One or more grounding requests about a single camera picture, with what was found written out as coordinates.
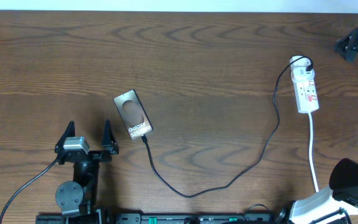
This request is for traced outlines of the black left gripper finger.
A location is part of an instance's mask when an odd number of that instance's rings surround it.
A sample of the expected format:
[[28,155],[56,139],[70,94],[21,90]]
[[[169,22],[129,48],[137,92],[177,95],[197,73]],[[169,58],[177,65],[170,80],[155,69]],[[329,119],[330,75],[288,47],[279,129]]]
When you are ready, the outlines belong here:
[[57,143],[55,145],[55,152],[60,152],[63,149],[63,145],[64,145],[66,139],[69,137],[75,137],[75,122],[74,121],[70,121],[68,123],[66,130],[63,132],[62,136],[60,137],[60,139],[57,141]]
[[119,146],[112,133],[111,122],[108,119],[105,121],[101,145],[111,154],[119,154]]

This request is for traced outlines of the Samsung Galaxy smartphone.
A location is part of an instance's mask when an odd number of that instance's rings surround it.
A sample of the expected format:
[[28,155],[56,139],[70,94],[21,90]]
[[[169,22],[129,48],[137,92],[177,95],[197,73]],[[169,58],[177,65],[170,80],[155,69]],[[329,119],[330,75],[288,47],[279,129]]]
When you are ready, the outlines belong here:
[[115,97],[113,101],[132,140],[154,130],[134,89]]

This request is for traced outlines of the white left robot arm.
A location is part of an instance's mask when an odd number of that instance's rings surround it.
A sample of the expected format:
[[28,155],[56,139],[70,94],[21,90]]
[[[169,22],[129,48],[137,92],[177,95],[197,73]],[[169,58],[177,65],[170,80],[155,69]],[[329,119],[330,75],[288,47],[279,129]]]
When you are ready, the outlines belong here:
[[41,223],[114,223],[115,218],[107,208],[96,207],[100,163],[111,162],[119,154],[110,120],[105,121],[101,143],[103,149],[90,150],[83,136],[75,134],[75,123],[70,121],[65,132],[55,145],[57,163],[73,164],[73,180],[62,183],[55,192],[55,201],[61,208],[59,215],[38,215]]

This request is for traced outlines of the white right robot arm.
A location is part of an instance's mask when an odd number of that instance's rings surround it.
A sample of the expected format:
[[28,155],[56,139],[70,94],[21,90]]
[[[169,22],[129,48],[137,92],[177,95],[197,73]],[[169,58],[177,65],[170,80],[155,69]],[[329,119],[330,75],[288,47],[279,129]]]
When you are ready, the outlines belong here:
[[[358,55],[358,28],[339,39],[334,50],[344,60],[354,61]],[[290,59],[289,66],[298,112],[311,116],[319,108],[313,62],[296,55]],[[331,173],[329,185],[319,189],[312,147],[308,148],[308,158],[315,193],[289,203],[277,215],[275,223],[350,223],[350,217],[358,215],[358,162],[340,160]]]

